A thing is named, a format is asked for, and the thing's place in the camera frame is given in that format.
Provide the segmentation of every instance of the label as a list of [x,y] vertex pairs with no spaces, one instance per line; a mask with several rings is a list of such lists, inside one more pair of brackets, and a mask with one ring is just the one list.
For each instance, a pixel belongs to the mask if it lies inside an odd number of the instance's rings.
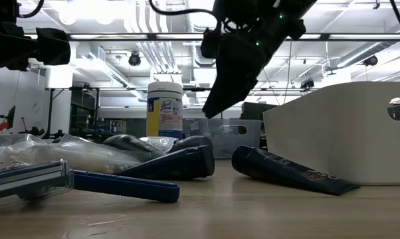
[[157,136],[175,137],[182,136],[182,100],[176,98],[150,98],[148,99],[148,112],[151,117],[158,118],[149,120],[150,123],[158,123],[158,127],[148,125],[148,128],[157,129]]

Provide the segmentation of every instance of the clear plastic bag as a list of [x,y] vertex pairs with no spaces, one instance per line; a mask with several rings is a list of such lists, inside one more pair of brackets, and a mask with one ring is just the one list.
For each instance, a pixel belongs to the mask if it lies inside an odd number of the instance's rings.
[[60,143],[35,145],[13,156],[13,159],[31,165],[64,159],[72,169],[115,174],[150,157],[150,153],[121,151],[66,134]]
[[165,153],[168,153],[171,150],[172,146],[179,141],[174,137],[157,136],[142,137],[140,139]]
[[36,145],[47,145],[31,134],[0,135],[0,163],[10,163],[12,156]]

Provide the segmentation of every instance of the ceiling light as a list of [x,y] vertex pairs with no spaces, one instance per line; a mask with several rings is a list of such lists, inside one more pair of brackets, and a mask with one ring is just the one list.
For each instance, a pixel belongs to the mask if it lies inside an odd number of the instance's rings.
[[203,33],[189,33],[189,34],[157,34],[157,39],[169,39],[169,40],[179,40],[179,39],[189,39],[189,40],[203,40]]
[[125,106],[100,106],[102,109],[123,109]]
[[332,40],[400,39],[400,34],[331,34]]
[[103,90],[103,91],[126,91],[128,89],[127,88],[100,88],[100,90]]
[[306,34],[303,34],[303,35],[300,37],[300,39],[319,39],[320,37],[321,37],[320,34],[308,34],[308,33],[306,33]]
[[141,34],[70,34],[72,40],[146,40],[147,35]]

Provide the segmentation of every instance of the fluorescent light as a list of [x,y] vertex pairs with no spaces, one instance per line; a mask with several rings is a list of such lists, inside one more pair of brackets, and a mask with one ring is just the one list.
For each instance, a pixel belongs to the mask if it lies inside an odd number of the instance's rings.
[[331,34],[329,39],[333,40],[367,40],[367,39],[400,39],[400,34]]
[[100,90],[104,91],[125,91],[128,90],[127,88],[100,88]]
[[102,109],[146,109],[147,106],[100,106]]
[[316,40],[316,39],[319,39],[321,37],[321,35],[320,34],[303,34],[301,37],[300,37],[300,39],[312,39],[312,40]]
[[142,34],[70,34],[70,37],[74,40],[93,40],[93,39],[104,39],[104,40],[120,40],[120,39],[147,39],[147,35]]
[[183,46],[201,46],[201,42],[183,42]]
[[199,34],[157,34],[157,39],[189,39],[189,40],[203,40],[203,33]]
[[125,106],[100,106],[102,109],[123,109]]

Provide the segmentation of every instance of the wooden table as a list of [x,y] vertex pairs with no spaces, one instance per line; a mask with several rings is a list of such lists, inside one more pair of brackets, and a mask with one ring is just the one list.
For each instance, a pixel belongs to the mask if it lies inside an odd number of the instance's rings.
[[218,161],[175,204],[72,191],[0,208],[0,238],[400,238],[400,187],[342,197],[254,181]]

